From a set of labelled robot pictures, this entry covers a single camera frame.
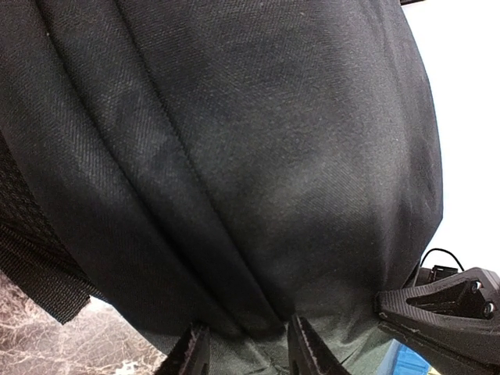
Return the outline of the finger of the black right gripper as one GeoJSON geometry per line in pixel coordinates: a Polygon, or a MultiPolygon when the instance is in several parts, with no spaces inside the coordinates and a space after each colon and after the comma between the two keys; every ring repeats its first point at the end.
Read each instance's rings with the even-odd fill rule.
{"type": "Polygon", "coordinates": [[[498,332],[499,276],[476,267],[431,284],[383,291],[375,312],[412,332],[498,332]]]}
{"type": "Polygon", "coordinates": [[[499,350],[493,352],[493,359],[473,359],[463,349],[452,348],[441,341],[425,337],[416,329],[409,329],[389,322],[381,322],[379,328],[395,340],[417,352],[440,374],[499,374],[499,365],[493,360],[499,358],[499,350]]]}

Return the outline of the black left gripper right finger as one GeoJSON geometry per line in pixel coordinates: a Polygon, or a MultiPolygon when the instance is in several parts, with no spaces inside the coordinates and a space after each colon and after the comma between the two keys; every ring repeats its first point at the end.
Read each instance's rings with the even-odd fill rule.
{"type": "Polygon", "coordinates": [[[293,315],[291,318],[287,346],[293,375],[349,375],[304,317],[293,315]]]}

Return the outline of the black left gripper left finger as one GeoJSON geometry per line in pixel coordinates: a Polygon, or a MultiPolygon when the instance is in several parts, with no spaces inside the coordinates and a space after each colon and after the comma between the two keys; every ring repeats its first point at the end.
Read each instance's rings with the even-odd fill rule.
{"type": "Polygon", "coordinates": [[[191,323],[154,374],[208,375],[209,367],[210,329],[191,323]]]}

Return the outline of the black student bag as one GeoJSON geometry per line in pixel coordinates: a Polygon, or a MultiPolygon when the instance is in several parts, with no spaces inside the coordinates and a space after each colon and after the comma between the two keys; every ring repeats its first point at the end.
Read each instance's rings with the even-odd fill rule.
{"type": "Polygon", "coordinates": [[[397,1],[4,1],[1,269],[58,321],[102,298],[214,374],[286,374],[304,316],[352,374],[442,218],[397,1]]]}

